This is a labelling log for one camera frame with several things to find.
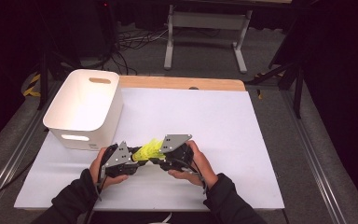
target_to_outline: black jacket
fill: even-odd
[[[266,223],[254,209],[237,194],[234,183],[230,178],[223,174],[219,174],[218,177],[218,181],[207,191],[207,200],[204,201],[204,204],[215,216],[217,223]],[[87,212],[97,199],[98,195],[92,183],[90,171],[86,169],[81,173],[80,178],[74,180],[69,186],[64,188],[57,197],[52,200],[53,205],[32,223],[76,224],[77,218]],[[116,220],[115,218],[107,219],[110,223],[115,223]]]

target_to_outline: floor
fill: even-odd
[[[133,27],[122,27],[121,31],[131,29]],[[123,47],[120,53],[126,62],[115,54],[114,60],[110,60],[103,69],[125,75],[126,69],[118,64],[126,63],[136,70],[130,69],[129,74],[137,73],[139,76],[251,80],[257,73],[269,70],[268,64],[284,39],[284,34],[279,30],[250,29],[242,46],[248,67],[244,75],[238,71],[230,46],[236,36],[235,32],[230,31],[177,30],[174,34],[172,69],[166,71],[163,69],[166,34],[160,37],[153,35],[142,48]],[[135,44],[136,41],[132,41],[131,46],[135,47]],[[84,64],[93,62],[92,59],[83,61]],[[268,223],[277,224],[358,223],[356,187],[340,163],[307,87],[303,90],[301,102],[302,118],[295,119],[290,107],[293,91],[279,91],[275,87],[277,80],[274,77],[259,86],[246,86],[285,204],[285,213],[282,210],[257,212]],[[53,90],[59,84],[51,80],[50,87]],[[2,176],[13,176],[16,170],[22,170],[43,144],[47,132],[40,122],[43,110],[37,111],[37,107],[38,97],[27,96],[25,103],[0,133],[0,180]],[[21,148],[23,153],[13,156]],[[11,165],[10,162],[15,160],[18,164]],[[7,167],[11,167],[11,172],[5,169]],[[28,223],[41,213],[13,208],[26,173],[0,194],[0,223]]]

